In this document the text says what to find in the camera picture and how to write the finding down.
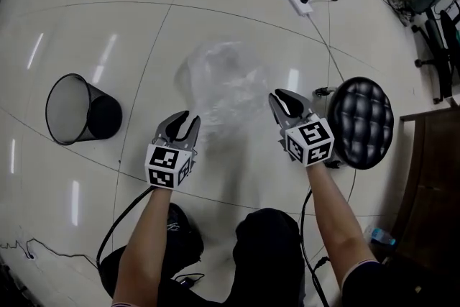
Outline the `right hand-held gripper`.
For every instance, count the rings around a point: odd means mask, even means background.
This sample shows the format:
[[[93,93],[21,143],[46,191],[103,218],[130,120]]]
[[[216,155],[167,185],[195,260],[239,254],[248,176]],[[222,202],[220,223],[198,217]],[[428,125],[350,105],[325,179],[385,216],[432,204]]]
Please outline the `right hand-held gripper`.
[[[326,118],[294,126],[298,117],[307,117],[310,113],[311,102],[306,97],[291,90],[276,89],[275,94],[269,94],[269,105],[277,124],[289,128],[280,143],[292,160],[308,167],[331,158],[334,136]]]

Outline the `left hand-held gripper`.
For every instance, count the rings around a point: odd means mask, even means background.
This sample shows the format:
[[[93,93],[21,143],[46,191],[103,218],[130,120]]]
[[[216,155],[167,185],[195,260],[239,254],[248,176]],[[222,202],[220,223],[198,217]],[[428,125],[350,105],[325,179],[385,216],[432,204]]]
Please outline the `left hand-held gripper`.
[[[150,185],[159,188],[178,188],[191,174],[195,164],[195,145],[201,118],[196,116],[185,136],[176,139],[189,113],[179,111],[158,125],[157,136],[148,145],[144,162],[146,180]]]

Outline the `clear plastic bin bag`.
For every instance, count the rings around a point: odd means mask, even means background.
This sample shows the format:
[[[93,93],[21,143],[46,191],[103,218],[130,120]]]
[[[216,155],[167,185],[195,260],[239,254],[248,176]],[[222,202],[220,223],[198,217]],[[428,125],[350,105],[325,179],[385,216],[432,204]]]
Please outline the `clear plastic bin bag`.
[[[187,110],[201,118],[198,142],[207,150],[228,147],[268,109],[266,66],[242,41],[202,42],[180,64],[174,82]]]

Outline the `black mesh waste bin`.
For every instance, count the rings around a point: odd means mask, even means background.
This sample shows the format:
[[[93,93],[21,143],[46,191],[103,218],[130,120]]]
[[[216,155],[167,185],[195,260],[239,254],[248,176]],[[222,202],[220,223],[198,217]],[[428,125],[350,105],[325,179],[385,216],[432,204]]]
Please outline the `black mesh waste bin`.
[[[76,73],[61,77],[45,106],[45,121],[52,139],[62,146],[105,140],[120,129],[120,103]]]

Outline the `person's left forearm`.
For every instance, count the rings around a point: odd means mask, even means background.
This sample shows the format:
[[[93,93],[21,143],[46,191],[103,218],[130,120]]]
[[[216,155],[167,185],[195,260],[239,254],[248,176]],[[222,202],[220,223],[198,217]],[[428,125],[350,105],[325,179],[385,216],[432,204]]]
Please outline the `person's left forearm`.
[[[153,190],[119,263],[112,305],[156,307],[172,191]]]

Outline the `person's right forearm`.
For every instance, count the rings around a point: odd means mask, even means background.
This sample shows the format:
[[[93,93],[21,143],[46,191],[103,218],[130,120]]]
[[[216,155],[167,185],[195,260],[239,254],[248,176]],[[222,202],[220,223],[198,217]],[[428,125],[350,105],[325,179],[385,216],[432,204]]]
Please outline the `person's right forearm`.
[[[374,261],[355,215],[323,163],[306,168],[316,221],[339,285],[359,264]]]

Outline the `black tufted round stool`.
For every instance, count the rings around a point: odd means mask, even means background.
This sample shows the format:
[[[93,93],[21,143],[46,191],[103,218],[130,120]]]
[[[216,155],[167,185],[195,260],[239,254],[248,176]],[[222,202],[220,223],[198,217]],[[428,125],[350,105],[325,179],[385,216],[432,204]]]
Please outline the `black tufted round stool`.
[[[380,85],[357,76],[338,87],[318,88],[314,95],[330,97],[326,120],[335,141],[325,166],[368,170],[379,164],[390,148],[394,129],[391,103]]]

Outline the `person's black left shoe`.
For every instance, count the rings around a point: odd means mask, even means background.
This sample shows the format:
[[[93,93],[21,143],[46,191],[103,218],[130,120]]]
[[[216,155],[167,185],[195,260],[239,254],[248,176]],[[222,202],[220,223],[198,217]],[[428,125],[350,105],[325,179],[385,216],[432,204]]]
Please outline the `person's black left shoe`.
[[[200,261],[203,251],[204,243],[200,232],[189,222],[179,205],[170,203],[165,261],[182,270]]]

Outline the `long white power strip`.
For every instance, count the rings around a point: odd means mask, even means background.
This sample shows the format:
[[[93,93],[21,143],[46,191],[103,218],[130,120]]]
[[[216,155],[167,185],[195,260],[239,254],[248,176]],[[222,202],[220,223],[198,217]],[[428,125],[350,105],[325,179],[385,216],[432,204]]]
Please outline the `long white power strip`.
[[[308,3],[303,3],[301,0],[289,0],[289,2],[301,17],[306,17],[313,13],[313,9]]]

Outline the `person's dark trousers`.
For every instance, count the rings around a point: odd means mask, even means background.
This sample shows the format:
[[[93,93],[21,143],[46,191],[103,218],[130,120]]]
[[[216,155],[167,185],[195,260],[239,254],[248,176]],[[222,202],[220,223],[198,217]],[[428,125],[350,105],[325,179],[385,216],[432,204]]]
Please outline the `person's dark trousers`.
[[[236,228],[236,244],[233,249],[235,272],[229,296],[233,292],[261,291],[263,287],[273,287],[275,291],[270,291],[270,295],[298,291],[303,300],[305,264],[300,244],[298,224],[285,212],[264,208],[248,214]],[[126,246],[112,252],[98,264],[102,285],[112,300],[119,263]],[[180,271],[176,265],[169,265],[164,255],[158,298],[160,286],[169,280],[187,288],[174,280]]]

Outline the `clear plastic water bottle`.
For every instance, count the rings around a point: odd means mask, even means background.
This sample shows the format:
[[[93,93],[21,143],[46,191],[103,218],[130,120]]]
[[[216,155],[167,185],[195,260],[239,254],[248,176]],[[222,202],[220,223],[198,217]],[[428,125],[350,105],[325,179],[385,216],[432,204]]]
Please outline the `clear plastic water bottle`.
[[[396,244],[396,239],[389,232],[373,226],[364,231],[364,238],[369,243],[380,244],[385,247],[393,247]]]

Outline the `dark wooden desk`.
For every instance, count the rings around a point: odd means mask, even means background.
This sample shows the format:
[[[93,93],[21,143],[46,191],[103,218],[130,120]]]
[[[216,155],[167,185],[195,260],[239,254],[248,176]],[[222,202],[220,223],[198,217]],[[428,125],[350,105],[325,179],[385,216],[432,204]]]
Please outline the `dark wooden desk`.
[[[460,271],[460,107],[400,117],[414,122],[395,253],[431,272]]]

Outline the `person's dark shirt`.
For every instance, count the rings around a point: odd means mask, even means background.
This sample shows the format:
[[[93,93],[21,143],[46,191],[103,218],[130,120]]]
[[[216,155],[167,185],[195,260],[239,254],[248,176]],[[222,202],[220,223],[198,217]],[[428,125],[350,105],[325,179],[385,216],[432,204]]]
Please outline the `person's dark shirt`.
[[[169,280],[160,286],[157,304],[144,306],[132,300],[113,303],[112,307],[303,307],[300,292],[283,291],[270,295],[275,288],[233,292],[223,303],[207,301],[179,283]],[[342,307],[398,307],[401,292],[390,279],[388,270],[375,261],[364,261],[346,274],[341,289]]]

